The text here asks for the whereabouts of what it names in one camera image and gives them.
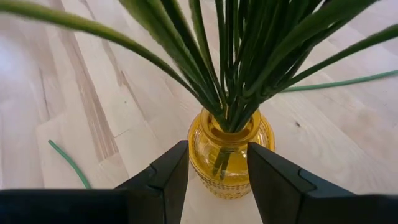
vase rim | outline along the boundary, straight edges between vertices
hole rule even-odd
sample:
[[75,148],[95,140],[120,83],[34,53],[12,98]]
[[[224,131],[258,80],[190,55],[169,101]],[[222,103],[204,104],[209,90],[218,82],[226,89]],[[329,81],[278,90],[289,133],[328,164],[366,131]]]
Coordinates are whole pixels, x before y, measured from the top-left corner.
[[259,131],[261,114],[257,109],[245,127],[237,133],[226,133],[222,131],[214,116],[205,108],[201,113],[201,126],[203,132],[210,141],[219,145],[241,146],[252,140]]

vase base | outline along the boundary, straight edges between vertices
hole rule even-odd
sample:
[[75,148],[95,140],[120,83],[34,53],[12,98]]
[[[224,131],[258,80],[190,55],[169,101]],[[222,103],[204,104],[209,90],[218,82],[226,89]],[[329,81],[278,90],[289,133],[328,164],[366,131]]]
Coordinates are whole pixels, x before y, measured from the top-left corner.
[[197,168],[192,162],[191,157],[190,162],[196,173],[199,175],[201,182],[216,197],[228,200],[238,199],[247,195],[251,191],[250,183],[234,186],[218,184],[217,182],[207,178],[204,174],[202,174],[200,172],[200,169]]

green plant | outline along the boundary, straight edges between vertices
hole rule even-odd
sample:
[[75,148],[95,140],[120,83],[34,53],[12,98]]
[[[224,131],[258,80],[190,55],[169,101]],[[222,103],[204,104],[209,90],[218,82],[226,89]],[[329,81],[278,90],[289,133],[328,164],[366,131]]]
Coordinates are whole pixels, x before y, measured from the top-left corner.
[[189,0],[194,33],[177,0],[119,1],[171,56],[179,73],[142,45],[95,21],[16,0],[0,0],[0,12],[87,32],[132,50],[183,85],[230,133],[242,129],[259,105],[276,93],[398,36],[396,24],[296,74],[314,46],[377,0],[214,0],[220,42],[217,75],[200,0]]

yellow glass vase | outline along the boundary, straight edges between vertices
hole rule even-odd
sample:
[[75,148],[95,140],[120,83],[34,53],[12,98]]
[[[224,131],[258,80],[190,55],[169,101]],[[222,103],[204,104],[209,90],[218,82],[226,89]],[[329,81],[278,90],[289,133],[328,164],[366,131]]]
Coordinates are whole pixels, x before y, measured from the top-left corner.
[[270,124],[257,110],[238,133],[223,132],[202,109],[188,132],[189,158],[206,187],[217,197],[240,198],[251,191],[247,164],[248,142],[275,150]]

green cable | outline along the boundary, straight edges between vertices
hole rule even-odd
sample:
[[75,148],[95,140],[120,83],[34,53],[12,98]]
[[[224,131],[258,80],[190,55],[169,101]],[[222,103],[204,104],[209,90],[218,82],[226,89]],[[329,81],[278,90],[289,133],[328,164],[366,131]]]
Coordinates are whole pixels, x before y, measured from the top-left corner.
[[[366,77],[361,77],[361,78],[354,78],[351,80],[345,80],[345,81],[340,81],[340,82],[332,82],[332,83],[322,83],[322,84],[317,84],[317,85],[305,85],[305,86],[294,86],[285,89],[282,91],[282,93],[287,93],[287,92],[292,92],[292,91],[305,91],[305,90],[317,90],[321,88],[330,88],[330,87],[336,87],[336,86],[345,86],[345,85],[350,85],[350,84],[355,84],[355,83],[362,83],[362,82],[368,82],[371,80],[379,79],[379,78],[386,78],[392,75],[398,75],[398,70],[394,70],[391,72],[384,72],[376,75],[370,75]],[[64,151],[59,148],[53,141],[49,140],[50,145],[73,167],[77,175],[79,176],[80,180],[83,182],[84,186],[86,189],[91,189],[90,183],[88,182],[86,176],[83,174],[83,172],[79,169],[79,167],[76,165],[76,163],[73,161],[71,157],[69,157]]]
[[91,189],[91,185],[88,182],[86,176],[84,173],[80,170],[80,168],[77,166],[75,161],[71,157],[68,156],[60,147],[58,147],[53,141],[49,140],[50,145],[69,163],[69,165],[72,166],[72,168],[75,170],[77,175],[79,176],[80,180],[83,182],[83,185],[86,187],[86,189]]
[[291,91],[317,90],[317,89],[321,89],[321,88],[345,86],[345,85],[350,85],[350,84],[355,84],[355,83],[368,82],[368,81],[379,79],[379,78],[386,78],[386,77],[389,77],[392,75],[398,75],[398,70],[394,70],[391,72],[384,72],[384,73],[380,73],[380,74],[376,74],[376,75],[370,75],[370,76],[361,77],[361,78],[354,78],[351,80],[345,80],[345,81],[340,81],[340,82],[322,83],[322,84],[317,84],[317,85],[306,85],[306,86],[293,86],[293,87],[283,90],[282,93],[287,93],[287,92],[291,92]]

